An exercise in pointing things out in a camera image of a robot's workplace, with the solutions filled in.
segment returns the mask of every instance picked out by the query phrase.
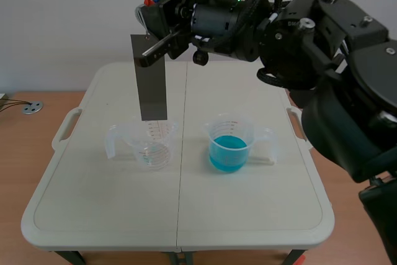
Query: white wall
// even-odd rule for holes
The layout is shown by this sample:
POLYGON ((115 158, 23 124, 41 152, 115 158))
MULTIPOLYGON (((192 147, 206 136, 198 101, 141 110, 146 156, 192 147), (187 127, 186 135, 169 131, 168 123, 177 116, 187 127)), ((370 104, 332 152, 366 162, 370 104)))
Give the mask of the white wall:
MULTIPOLYGON (((397 0, 353 1, 397 38, 397 0)), ((102 65, 132 60, 129 35, 144 33, 134 16, 142 2, 0 0, 0 90, 86 89, 102 65)))

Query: white table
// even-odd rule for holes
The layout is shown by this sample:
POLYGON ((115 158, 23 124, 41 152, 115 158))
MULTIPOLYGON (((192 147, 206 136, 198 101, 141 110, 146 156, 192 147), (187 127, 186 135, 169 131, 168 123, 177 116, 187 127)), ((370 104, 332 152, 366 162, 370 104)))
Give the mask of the white table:
POLYGON ((140 110, 133 65, 103 67, 54 138, 54 156, 22 218, 25 238, 73 264, 83 263, 74 253, 79 250, 280 248, 296 249, 296 259, 323 242, 334 226, 331 204, 306 142, 293 133, 285 92, 261 83, 255 76, 260 67, 167 64, 168 115, 180 129, 174 160, 158 172, 136 167, 122 144, 107 160, 107 129, 140 110), (201 126, 231 111, 276 132, 276 165, 263 165, 264 144, 258 143, 240 171, 211 167, 201 126), (72 135, 62 140, 79 114, 72 135))

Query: clear plastic measuring cup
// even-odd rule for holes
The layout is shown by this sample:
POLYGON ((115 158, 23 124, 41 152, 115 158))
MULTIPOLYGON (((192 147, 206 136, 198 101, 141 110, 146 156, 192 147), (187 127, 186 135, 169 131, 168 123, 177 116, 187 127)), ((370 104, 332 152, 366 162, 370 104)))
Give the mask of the clear plastic measuring cup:
POLYGON ((172 158, 172 138, 177 128, 177 122, 171 120, 134 120, 128 124, 113 125, 105 139, 107 158, 115 156, 115 140, 120 138, 132 147, 135 158, 144 168, 161 169, 172 158))
POLYGON ((246 163, 256 141, 270 143, 269 159, 277 162, 277 141, 269 128, 257 128, 247 117, 238 114, 219 114, 204 125, 210 139, 210 161, 219 170, 233 172, 246 163))

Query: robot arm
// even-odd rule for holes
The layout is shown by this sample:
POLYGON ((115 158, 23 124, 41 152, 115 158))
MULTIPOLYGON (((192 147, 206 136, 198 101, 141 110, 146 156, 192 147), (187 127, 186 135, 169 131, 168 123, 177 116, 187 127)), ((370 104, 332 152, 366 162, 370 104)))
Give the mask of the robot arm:
POLYGON ((160 0, 139 13, 159 42, 136 65, 190 43, 199 65, 207 53, 260 57, 257 77, 291 91, 313 146, 355 182, 370 180, 360 200, 397 264, 397 41, 387 28, 349 0, 160 0))

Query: wooden desk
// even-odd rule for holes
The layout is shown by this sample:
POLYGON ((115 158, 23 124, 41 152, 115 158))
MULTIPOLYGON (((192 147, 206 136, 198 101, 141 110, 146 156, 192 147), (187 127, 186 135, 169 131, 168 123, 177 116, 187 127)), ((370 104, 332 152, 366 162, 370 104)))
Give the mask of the wooden desk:
MULTIPOLYGON (((66 113, 76 107, 83 92, 19 93, 14 99, 44 102, 37 114, 24 115, 15 106, 0 113, 0 264, 67 264, 59 256, 30 246, 20 232, 20 219, 53 150, 51 141, 66 113)), ((376 229, 363 210, 354 184, 338 166, 313 150, 318 172, 332 202, 336 224, 331 237, 309 250, 305 265, 390 264, 376 229)), ((84 253, 91 264, 169 264, 161 253, 84 253)), ((280 251, 206 251, 195 254, 196 265, 276 265, 280 251)))

